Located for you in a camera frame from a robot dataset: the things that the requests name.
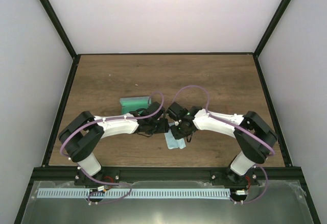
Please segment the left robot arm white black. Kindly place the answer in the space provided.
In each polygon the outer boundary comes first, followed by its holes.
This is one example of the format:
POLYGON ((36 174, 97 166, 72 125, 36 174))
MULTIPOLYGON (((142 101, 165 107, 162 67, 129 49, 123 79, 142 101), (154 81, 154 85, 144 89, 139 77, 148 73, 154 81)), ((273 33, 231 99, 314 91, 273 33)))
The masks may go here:
POLYGON ((62 143, 60 153, 77 163, 91 184, 99 185, 104 181, 104 172, 93 150, 102 138, 139 133, 152 136, 168 131, 165 109, 154 102, 119 116, 100 117, 84 111, 59 133, 58 139, 62 143))

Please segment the light blue cleaning cloth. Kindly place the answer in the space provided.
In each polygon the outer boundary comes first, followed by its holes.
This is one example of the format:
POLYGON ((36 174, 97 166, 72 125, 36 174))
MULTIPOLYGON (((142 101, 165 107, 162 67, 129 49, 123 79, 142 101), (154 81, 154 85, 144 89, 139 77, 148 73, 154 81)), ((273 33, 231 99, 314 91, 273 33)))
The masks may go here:
POLYGON ((186 147, 185 140, 184 139, 175 139, 172 135, 171 131, 165 133, 165 140, 167 143, 168 149, 183 149, 186 147))

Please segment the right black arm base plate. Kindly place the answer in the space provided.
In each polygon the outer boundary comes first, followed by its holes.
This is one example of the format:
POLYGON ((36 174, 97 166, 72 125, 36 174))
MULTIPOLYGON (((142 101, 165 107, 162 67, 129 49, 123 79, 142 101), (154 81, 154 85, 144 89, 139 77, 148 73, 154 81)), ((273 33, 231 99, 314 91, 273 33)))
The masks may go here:
POLYGON ((253 170, 249 170, 243 176, 236 174, 229 167, 213 168, 210 173, 213 185, 223 185, 226 188, 246 187, 248 182, 251 186, 258 184, 258 181, 252 177, 254 175, 253 170))

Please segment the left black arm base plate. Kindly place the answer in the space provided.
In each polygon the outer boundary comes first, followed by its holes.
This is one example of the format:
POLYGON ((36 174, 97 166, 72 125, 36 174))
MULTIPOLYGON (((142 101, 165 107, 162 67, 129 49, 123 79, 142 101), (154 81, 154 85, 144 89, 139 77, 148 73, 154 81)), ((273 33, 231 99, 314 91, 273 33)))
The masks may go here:
POLYGON ((114 178, 112 178, 111 176, 106 176, 102 171, 100 171, 99 173, 95 174, 92 177, 88 177, 82 171, 78 171, 75 176, 74 184, 75 186, 98 187, 100 185, 104 185, 103 182, 109 186, 118 185, 118 183, 114 178))

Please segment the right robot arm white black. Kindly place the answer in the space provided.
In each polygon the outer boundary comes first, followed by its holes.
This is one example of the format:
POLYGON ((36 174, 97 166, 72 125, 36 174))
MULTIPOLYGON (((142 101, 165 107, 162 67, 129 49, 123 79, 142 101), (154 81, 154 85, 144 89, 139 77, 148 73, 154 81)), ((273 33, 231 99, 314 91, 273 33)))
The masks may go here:
POLYGON ((196 131, 212 131, 237 141, 241 152, 226 170, 228 181, 234 185, 240 184, 253 166, 263 164, 268 157, 275 155, 273 147, 277 142, 277 135, 253 111, 245 115, 228 115, 201 107, 191 107, 187 110, 174 102, 169 106, 167 114, 175 122, 170 129, 176 140, 191 140, 196 131))

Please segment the teal glasses case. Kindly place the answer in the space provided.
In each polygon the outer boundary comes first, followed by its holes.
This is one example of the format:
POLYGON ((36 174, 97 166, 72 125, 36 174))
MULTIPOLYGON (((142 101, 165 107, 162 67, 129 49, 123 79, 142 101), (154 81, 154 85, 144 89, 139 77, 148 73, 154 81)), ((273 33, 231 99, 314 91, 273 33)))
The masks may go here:
POLYGON ((149 96, 125 97, 120 98, 120 104, 122 107, 121 113, 124 115, 130 111, 148 108, 151 104, 151 98, 149 96))

